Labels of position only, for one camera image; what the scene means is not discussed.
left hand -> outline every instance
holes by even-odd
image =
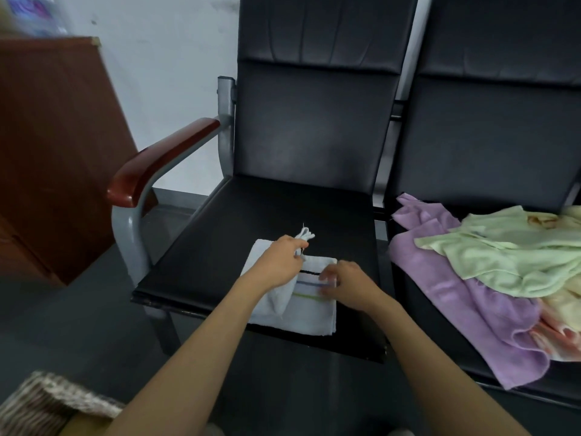
[[[283,235],[268,247],[264,254],[241,278],[256,287],[262,295],[271,289],[288,283],[303,266],[300,256],[294,255],[299,248],[307,248],[309,242]]]

black leather seat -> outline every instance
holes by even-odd
[[[581,0],[433,0],[386,211],[407,192],[460,217],[512,205],[559,212],[581,168],[579,18]],[[402,274],[395,270],[398,297],[416,322],[495,385],[476,350]],[[553,363],[520,390],[581,405],[581,367]]]
[[[134,300],[207,315],[259,238],[316,234],[309,255],[379,283],[371,192],[417,0],[241,0],[234,176],[139,283]],[[339,307],[332,337],[251,327],[382,360],[369,318]]]

white towel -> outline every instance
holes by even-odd
[[[242,273],[248,271],[272,241],[257,240],[246,259]],[[318,274],[331,263],[330,257],[303,256],[303,268],[298,276],[284,286],[273,289],[258,301],[252,311],[251,324],[261,324],[305,335],[332,335],[335,332],[337,304],[318,294]]]

chair seat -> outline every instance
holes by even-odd
[[[235,175],[209,197],[182,234],[139,283],[134,298],[206,316],[239,277],[257,239],[298,234],[303,224],[316,234],[308,255],[352,260],[379,284],[371,197]],[[382,361],[385,337],[372,321],[338,304],[337,332],[330,337],[249,325],[248,329],[326,350]]]
[[[460,219],[470,213],[470,211],[459,207],[447,205],[446,208]],[[403,233],[405,228],[391,220],[388,230],[391,239],[395,235]],[[393,279],[398,301],[440,349],[446,352],[464,371],[473,375],[476,381],[490,387],[500,388],[496,377],[480,353],[440,313],[415,282],[395,266]],[[581,365],[551,362],[551,366],[543,378],[514,390],[526,395],[540,396],[581,408]]]

forearm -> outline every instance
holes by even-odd
[[[260,294],[239,279],[113,421],[107,436],[196,436],[205,426]]]
[[[399,303],[381,293],[368,313],[388,337],[434,433],[529,435],[417,326]]]

